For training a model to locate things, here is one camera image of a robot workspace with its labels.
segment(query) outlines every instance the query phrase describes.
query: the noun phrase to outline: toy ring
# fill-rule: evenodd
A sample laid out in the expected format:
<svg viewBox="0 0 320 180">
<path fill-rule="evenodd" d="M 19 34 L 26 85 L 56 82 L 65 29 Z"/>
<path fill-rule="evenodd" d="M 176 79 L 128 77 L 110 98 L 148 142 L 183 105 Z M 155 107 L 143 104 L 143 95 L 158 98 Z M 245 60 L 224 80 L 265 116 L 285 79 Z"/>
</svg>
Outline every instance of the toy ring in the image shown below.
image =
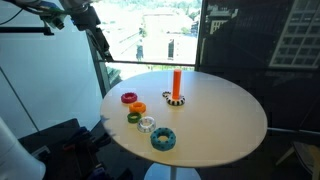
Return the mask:
<svg viewBox="0 0 320 180">
<path fill-rule="evenodd" d="M 167 140 L 160 140 L 160 136 L 167 137 Z M 176 144 L 176 135 L 169 128 L 158 128 L 150 136 L 152 146 L 159 151 L 167 151 Z"/>
<path fill-rule="evenodd" d="M 137 128 L 140 132 L 149 133 L 156 129 L 156 121 L 149 116 L 143 117 L 139 120 Z"/>
<path fill-rule="evenodd" d="M 134 102 L 129 106 L 130 112 L 144 113 L 146 109 L 147 109 L 146 105 L 142 102 Z"/>
<path fill-rule="evenodd" d="M 121 96 L 121 101 L 126 104 L 136 102 L 137 99 L 138 99 L 137 94 L 133 92 L 125 93 Z"/>
<path fill-rule="evenodd" d="M 133 112 L 128 114 L 127 118 L 129 123 L 137 123 L 139 119 L 141 119 L 141 114 L 137 112 Z"/>
<path fill-rule="evenodd" d="M 179 99 L 172 99 L 171 92 L 165 91 L 162 93 L 162 96 L 166 98 L 166 101 L 171 106 L 182 106 L 186 102 L 184 96 L 180 96 Z"/>
</svg>

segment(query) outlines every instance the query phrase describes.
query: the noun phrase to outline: table top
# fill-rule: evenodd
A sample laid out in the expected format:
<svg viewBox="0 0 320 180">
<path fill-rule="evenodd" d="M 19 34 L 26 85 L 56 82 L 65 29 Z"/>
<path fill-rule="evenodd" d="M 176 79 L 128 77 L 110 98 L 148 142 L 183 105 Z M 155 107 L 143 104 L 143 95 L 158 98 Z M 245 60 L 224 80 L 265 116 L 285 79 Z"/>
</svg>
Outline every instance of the table top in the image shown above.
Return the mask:
<svg viewBox="0 0 320 180">
<path fill-rule="evenodd" d="M 153 71 L 120 82 L 104 97 L 104 128 L 125 149 L 145 159 L 179 167 L 209 167 L 237 161 L 254 151 L 267 131 L 267 117 L 259 102 L 246 90 L 225 79 L 195 71 L 182 71 L 183 106 L 171 106 L 162 97 L 172 91 L 173 71 Z M 135 92 L 146 104 L 157 128 L 176 135 L 173 149 L 152 147 L 151 133 L 138 131 L 127 120 L 129 108 L 121 95 Z"/>
</svg>

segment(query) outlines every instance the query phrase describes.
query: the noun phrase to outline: office chair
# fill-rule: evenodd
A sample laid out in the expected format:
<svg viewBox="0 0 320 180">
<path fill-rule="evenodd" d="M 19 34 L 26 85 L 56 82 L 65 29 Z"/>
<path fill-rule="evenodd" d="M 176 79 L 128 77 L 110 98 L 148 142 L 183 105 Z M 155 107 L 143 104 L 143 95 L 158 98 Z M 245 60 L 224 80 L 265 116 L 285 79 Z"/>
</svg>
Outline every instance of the office chair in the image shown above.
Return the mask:
<svg viewBox="0 0 320 180">
<path fill-rule="evenodd" d="M 302 166 L 312 175 L 312 180 L 320 180 L 320 149 L 315 145 L 292 142 L 292 147 L 277 161 L 276 166 L 294 152 Z"/>
</svg>

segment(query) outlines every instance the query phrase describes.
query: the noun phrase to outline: orange ring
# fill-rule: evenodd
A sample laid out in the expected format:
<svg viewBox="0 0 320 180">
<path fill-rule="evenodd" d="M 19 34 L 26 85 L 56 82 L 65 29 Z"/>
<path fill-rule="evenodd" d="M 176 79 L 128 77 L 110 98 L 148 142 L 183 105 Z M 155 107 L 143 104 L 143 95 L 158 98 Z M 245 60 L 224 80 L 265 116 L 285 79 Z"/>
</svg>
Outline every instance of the orange ring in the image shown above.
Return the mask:
<svg viewBox="0 0 320 180">
<path fill-rule="evenodd" d="M 138 113 L 144 113 L 146 111 L 147 107 L 142 102 L 134 102 L 130 104 L 129 111 L 132 112 L 138 112 Z"/>
</svg>

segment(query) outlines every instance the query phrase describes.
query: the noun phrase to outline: blue ring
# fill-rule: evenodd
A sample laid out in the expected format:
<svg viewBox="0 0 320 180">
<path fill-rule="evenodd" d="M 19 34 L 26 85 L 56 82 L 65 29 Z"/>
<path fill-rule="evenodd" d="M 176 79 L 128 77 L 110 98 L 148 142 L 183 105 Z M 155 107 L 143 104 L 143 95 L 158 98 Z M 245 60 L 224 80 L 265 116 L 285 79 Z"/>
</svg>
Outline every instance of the blue ring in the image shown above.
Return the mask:
<svg viewBox="0 0 320 180">
<path fill-rule="evenodd" d="M 159 139 L 160 136 L 166 136 L 168 139 L 162 141 Z M 159 151 L 167 151 L 174 147 L 176 144 L 176 135 L 169 128 L 158 128 L 153 131 L 150 136 L 152 146 Z"/>
</svg>

